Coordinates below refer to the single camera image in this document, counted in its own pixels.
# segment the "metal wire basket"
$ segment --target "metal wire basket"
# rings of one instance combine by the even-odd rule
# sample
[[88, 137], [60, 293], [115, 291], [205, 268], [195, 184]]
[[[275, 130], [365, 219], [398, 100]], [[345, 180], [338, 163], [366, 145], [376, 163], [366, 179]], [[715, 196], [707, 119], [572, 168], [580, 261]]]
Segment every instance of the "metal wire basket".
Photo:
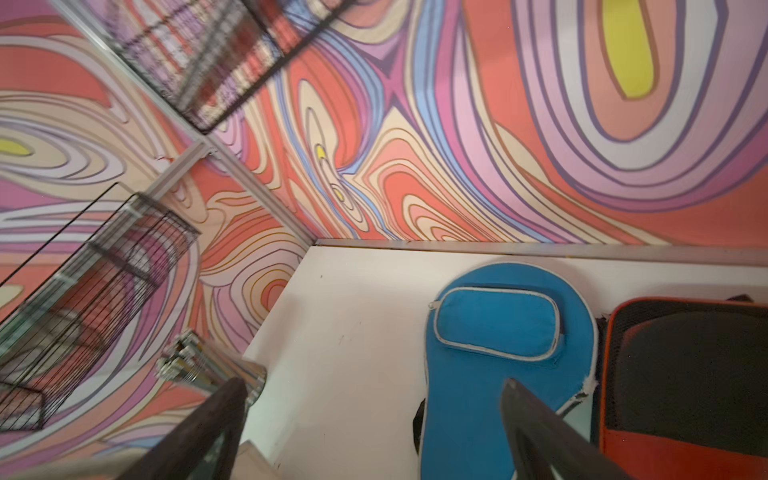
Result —
[[42, 429], [199, 234], [133, 194], [0, 323], [0, 431]]
[[111, 48], [212, 131], [354, 0], [111, 0]]

